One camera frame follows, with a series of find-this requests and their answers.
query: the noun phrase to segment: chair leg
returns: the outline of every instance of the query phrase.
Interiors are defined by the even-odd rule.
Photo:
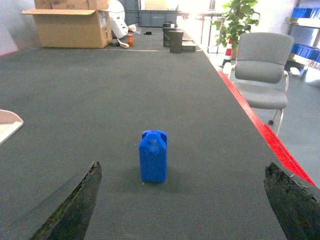
[[[279,134],[280,127],[281,127],[281,124],[282,124],[282,120],[283,120],[283,118],[284,118],[284,109],[281,109],[280,111],[281,111],[280,122],[279,122],[279,125],[278,125],[278,129],[277,129],[277,131],[276,131],[276,134],[275,134],[275,135],[277,135],[277,136],[278,136],[278,134]]]
[[[275,113],[273,114],[273,117],[271,118],[271,120],[269,120],[269,122],[268,122],[269,125],[273,125],[275,123],[275,118],[276,118],[278,111],[280,111],[280,110],[276,110]]]

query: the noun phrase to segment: blue plastic jerry can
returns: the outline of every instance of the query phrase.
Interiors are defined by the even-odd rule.
[[[142,181],[165,182],[167,178],[167,138],[164,131],[148,130],[142,133],[139,145]]]

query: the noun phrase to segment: chair seat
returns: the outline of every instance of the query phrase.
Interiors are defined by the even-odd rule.
[[[275,87],[232,82],[250,107],[257,109],[284,109],[288,99],[283,90]]]

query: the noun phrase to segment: gray crate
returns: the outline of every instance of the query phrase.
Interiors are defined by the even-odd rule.
[[[118,0],[122,3],[125,11],[139,10],[139,0]]]
[[[137,10],[126,10],[125,11],[125,24],[132,25],[139,23],[139,15]]]
[[[140,27],[162,27],[165,22],[177,23],[177,11],[139,10]]]

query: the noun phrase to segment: orange and white cone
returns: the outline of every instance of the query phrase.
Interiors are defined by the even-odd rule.
[[[229,39],[229,43],[226,45],[225,57],[222,63],[224,66],[226,63],[231,63],[231,49],[232,49],[232,39]]]

